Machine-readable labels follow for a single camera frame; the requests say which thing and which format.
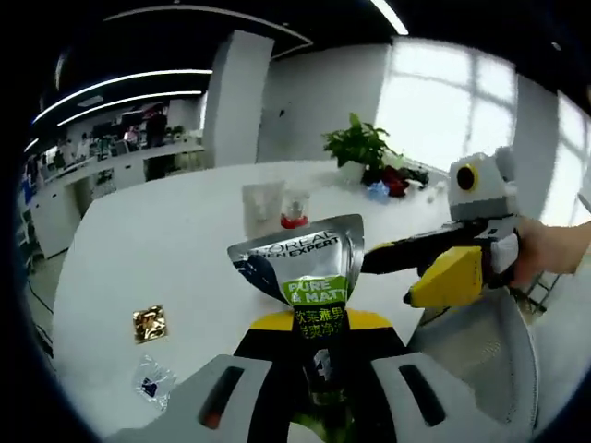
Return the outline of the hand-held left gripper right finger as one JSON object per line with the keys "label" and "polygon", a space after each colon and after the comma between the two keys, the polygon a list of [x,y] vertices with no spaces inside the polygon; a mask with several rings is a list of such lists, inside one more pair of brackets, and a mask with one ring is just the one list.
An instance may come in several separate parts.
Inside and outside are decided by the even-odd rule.
{"label": "hand-held left gripper right finger", "polygon": [[362,442],[502,442],[507,426],[477,406],[476,393],[433,358],[411,352],[391,322],[348,309],[347,356]]}

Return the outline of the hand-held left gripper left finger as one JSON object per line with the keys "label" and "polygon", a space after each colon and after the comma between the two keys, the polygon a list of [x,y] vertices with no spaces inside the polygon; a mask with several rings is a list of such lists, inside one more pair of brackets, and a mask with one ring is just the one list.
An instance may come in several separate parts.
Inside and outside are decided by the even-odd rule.
{"label": "hand-held left gripper left finger", "polygon": [[291,311],[250,325],[234,353],[220,354],[172,389],[166,410],[112,442],[285,442],[303,398]]}

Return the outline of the person's right hand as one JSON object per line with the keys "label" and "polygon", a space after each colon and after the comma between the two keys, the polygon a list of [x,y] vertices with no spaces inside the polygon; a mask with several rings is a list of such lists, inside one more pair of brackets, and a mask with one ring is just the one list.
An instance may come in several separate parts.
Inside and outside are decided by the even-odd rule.
{"label": "person's right hand", "polygon": [[561,272],[561,227],[522,217],[518,234],[520,246],[512,287],[524,287],[543,272]]}

